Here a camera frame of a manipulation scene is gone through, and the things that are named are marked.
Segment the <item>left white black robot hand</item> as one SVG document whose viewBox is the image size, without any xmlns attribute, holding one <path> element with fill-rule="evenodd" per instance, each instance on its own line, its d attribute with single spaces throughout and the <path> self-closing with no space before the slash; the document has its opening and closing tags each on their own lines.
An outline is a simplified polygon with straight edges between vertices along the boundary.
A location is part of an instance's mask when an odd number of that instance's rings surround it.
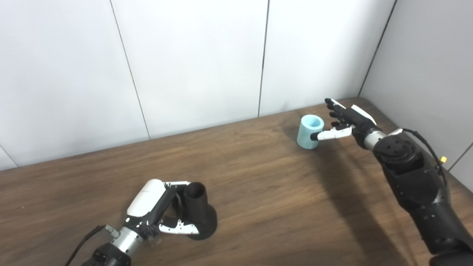
<svg viewBox="0 0 473 266">
<path fill-rule="evenodd" d="M 176 235 L 199 235 L 195 224 L 179 218 L 164 225 L 164 213 L 175 201 L 184 199 L 188 181 L 163 182 L 149 180 L 127 209 L 123 227 L 137 233 L 143 240 L 152 240 L 161 230 Z"/>
</svg>

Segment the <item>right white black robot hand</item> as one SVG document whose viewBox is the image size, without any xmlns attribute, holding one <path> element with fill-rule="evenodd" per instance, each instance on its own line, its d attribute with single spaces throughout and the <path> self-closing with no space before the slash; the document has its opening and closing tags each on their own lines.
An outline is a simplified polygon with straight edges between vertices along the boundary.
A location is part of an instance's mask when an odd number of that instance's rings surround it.
<svg viewBox="0 0 473 266">
<path fill-rule="evenodd" d="M 331 123 L 331 130 L 311 134 L 312 141 L 353 136 L 358 146 L 365 150 L 373 150 L 377 142 L 387 136 L 377 126 L 373 117 L 357 105 L 346 108 L 332 98 L 326 98 L 325 103 L 330 110 L 329 115 L 337 121 Z"/>
</svg>

